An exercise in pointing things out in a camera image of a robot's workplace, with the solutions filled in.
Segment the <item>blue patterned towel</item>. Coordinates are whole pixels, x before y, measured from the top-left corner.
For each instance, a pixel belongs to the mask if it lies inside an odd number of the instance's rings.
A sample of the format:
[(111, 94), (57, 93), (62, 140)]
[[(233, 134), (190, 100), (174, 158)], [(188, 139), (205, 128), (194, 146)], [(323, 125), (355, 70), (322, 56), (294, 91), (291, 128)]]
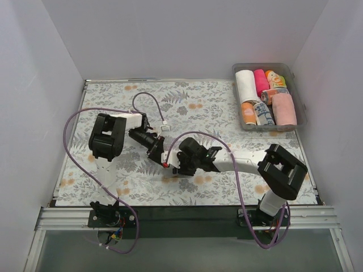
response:
[(256, 103), (253, 106), (253, 109), (255, 112), (257, 125), (275, 125), (275, 121), (271, 115), (271, 112), (265, 103)]

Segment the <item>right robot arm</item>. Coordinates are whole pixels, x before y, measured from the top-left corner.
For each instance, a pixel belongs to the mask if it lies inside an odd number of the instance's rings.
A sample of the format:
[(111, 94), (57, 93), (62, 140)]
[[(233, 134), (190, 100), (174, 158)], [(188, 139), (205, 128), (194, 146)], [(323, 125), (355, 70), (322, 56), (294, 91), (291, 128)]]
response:
[(226, 147), (206, 148), (191, 137), (163, 156), (164, 165), (173, 167), (175, 175), (193, 176), (197, 169), (205, 172), (238, 172), (258, 175), (269, 186), (269, 190), (258, 202), (256, 211), (249, 212), (253, 222), (272, 224), (277, 219), (283, 204), (297, 198), (307, 167), (279, 144), (266, 150), (232, 155)]

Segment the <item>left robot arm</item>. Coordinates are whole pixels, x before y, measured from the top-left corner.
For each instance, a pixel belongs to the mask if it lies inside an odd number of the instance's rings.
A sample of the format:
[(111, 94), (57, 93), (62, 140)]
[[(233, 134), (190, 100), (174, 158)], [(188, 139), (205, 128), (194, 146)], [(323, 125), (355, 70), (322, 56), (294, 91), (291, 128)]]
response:
[(145, 113), (121, 113), (97, 115), (88, 146), (96, 161), (96, 178), (100, 197), (91, 202), (95, 216), (103, 224), (113, 227), (119, 224), (119, 202), (112, 195), (117, 193), (116, 158), (120, 156), (125, 134), (147, 148), (148, 158), (165, 166), (163, 161), (164, 138), (151, 129)]

